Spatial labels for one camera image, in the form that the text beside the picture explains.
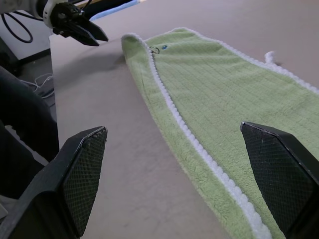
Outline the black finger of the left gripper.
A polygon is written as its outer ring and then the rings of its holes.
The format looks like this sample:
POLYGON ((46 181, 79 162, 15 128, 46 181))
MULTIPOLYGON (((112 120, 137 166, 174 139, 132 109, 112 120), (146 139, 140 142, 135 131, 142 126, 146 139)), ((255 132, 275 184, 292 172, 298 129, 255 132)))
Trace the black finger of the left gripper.
POLYGON ((87 30, 96 40, 109 41, 104 31, 90 20, 83 20, 82 27, 87 30))
POLYGON ((99 46, 99 43, 92 36, 92 34, 78 25, 70 25, 68 32, 70 37, 82 43, 83 45, 99 46))

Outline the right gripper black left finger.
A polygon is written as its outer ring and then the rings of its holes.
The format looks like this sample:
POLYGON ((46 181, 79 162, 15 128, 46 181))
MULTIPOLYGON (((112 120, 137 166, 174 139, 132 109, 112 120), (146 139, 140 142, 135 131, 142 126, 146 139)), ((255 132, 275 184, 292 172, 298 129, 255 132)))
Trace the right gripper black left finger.
POLYGON ((68 138, 5 217, 0 237, 81 238, 97 195, 107 134, 100 126, 68 138))

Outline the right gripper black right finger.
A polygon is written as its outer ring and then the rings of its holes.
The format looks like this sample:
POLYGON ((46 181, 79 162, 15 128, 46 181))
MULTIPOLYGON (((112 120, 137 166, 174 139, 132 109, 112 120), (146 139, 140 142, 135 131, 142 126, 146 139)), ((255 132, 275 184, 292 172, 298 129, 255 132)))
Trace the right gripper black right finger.
POLYGON ((240 127, 256 183, 288 239, 319 237, 319 162, 292 134, 252 122, 240 127))

